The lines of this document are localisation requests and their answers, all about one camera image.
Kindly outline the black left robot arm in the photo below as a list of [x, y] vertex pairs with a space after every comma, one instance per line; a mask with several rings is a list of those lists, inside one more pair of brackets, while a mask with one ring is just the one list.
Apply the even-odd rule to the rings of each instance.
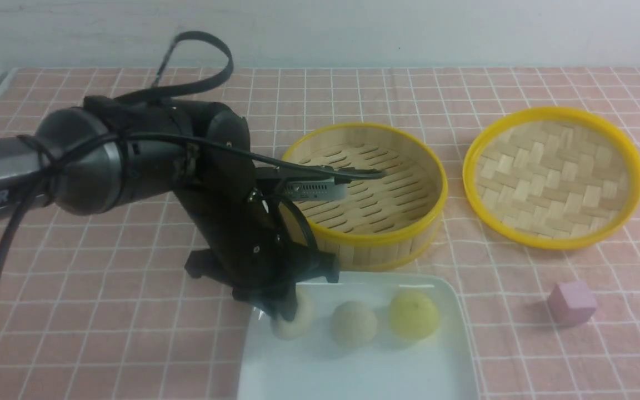
[[20, 223], [22, 205], [92, 216], [171, 192], [208, 245], [189, 254], [186, 273], [292, 321], [296, 284], [336, 283], [340, 266], [281, 184], [328, 179], [332, 169], [252, 159], [246, 119], [219, 102], [125, 106], [93, 96], [49, 114], [33, 135], [0, 138], [0, 221]]

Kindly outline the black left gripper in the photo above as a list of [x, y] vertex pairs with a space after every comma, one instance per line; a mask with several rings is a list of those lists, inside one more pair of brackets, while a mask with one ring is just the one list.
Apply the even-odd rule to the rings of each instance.
[[186, 261], [192, 278], [226, 284], [237, 301], [270, 319], [294, 322], [297, 283], [338, 283], [338, 257], [322, 251], [309, 222], [284, 193], [284, 184], [254, 184], [241, 198], [202, 184], [175, 188], [183, 209], [206, 239]]

